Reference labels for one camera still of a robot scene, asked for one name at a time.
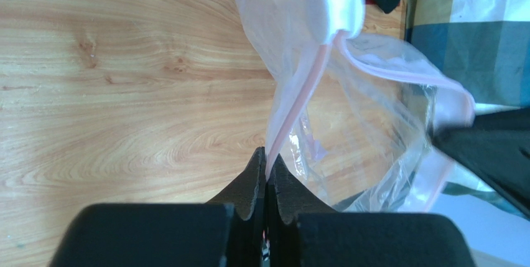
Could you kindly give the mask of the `clear zip top bag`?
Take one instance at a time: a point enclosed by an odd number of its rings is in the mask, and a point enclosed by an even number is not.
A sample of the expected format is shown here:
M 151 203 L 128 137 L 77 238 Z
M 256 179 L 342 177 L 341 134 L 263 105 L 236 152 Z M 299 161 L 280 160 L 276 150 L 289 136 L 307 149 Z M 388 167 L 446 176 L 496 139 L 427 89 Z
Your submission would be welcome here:
M 475 100 L 407 42 L 363 32 L 365 0 L 235 0 L 277 83 L 267 159 L 343 212 L 426 212 L 455 163 L 433 147 Z

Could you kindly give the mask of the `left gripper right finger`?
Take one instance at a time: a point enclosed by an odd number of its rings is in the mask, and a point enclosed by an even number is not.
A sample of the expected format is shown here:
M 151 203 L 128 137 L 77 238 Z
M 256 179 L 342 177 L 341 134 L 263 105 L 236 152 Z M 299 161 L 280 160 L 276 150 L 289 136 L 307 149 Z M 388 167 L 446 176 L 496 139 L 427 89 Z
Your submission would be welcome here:
M 272 164 L 266 187 L 266 238 L 271 266 L 300 266 L 299 215 L 334 213 L 288 170 L 283 158 Z

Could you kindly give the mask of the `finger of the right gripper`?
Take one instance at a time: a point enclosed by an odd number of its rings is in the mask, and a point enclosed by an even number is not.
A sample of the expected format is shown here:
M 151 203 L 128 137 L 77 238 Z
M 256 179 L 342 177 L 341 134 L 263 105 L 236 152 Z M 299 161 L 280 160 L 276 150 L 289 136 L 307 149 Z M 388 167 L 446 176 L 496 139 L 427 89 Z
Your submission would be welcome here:
M 432 144 L 529 217 L 529 108 L 479 115 L 448 126 Z

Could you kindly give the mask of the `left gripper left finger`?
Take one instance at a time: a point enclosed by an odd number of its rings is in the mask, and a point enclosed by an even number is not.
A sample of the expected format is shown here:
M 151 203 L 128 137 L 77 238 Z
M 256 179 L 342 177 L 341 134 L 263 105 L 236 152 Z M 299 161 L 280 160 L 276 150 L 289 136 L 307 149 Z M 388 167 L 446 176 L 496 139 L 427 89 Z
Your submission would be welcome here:
M 247 166 L 207 204 L 231 209 L 227 266 L 261 266 L 265 203 L 265 151 L 258 147 Z

